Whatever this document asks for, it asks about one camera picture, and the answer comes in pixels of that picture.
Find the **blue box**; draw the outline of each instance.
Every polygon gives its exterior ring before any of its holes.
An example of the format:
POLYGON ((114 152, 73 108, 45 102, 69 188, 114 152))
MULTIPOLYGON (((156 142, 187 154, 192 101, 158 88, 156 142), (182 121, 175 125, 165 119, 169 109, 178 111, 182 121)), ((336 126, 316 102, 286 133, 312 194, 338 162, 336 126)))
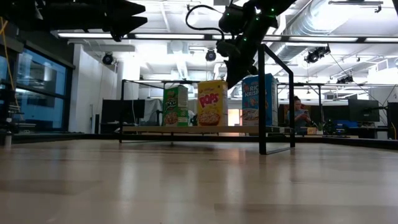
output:
MULTIPOLYGON (((266 74, 266 126, 278 126, 277 81, 266 74)), ((259 125, 259 77, 242 80, 242 125, 259 125)))

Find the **yellow cereal box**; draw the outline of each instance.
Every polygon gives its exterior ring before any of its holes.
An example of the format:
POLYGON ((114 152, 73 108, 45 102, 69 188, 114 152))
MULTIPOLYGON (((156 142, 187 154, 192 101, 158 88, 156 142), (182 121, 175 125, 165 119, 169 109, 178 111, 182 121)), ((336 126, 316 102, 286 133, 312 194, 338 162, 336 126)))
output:
POLYGON ((228 87, 223 80, 198 84, 198 125, 228 126, 228 87))

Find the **person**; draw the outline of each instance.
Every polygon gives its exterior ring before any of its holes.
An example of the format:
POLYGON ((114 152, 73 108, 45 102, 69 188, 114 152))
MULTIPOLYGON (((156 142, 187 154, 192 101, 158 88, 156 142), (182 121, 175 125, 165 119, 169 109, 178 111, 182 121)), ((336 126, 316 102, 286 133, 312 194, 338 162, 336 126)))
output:
MULTIPOLYGON (((287 112, 287 121, 290 121, 290 111, 287 112)), ((301 100, 294 96, 294 129, 297 134, 306 134, 307 129, 303 128, 307 123, 311 122, 307 110, 302 109, 301 100)))

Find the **cereal box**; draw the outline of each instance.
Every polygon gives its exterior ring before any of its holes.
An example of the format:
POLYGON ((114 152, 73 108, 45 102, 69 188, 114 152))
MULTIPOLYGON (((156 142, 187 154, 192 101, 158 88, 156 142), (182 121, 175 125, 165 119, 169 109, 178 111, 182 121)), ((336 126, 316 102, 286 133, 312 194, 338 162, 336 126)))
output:
POLYGON ((223 80, 198 84, 198 126, 228 125, 228 87, 223 80))
POLYGON ((188 126, 188 88, 182 85, 164 90, 163 125, 188 126))
MULTIPOLYGON (((271 74, 266 74, 266 126, 278 125, 277 82, 271 74)), ((242 121, 243 126, 259 125, 259 82, 258 76, 242 81, 242 121)))

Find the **laminate floor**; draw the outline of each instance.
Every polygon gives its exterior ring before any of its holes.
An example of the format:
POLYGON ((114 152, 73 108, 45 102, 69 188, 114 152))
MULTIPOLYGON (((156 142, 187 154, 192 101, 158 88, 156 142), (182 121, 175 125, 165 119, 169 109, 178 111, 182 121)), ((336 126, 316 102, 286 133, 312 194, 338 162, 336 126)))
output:
POLYGON ((398 223, 398 153, 66 141, 0 151, 0 223, 398 223))

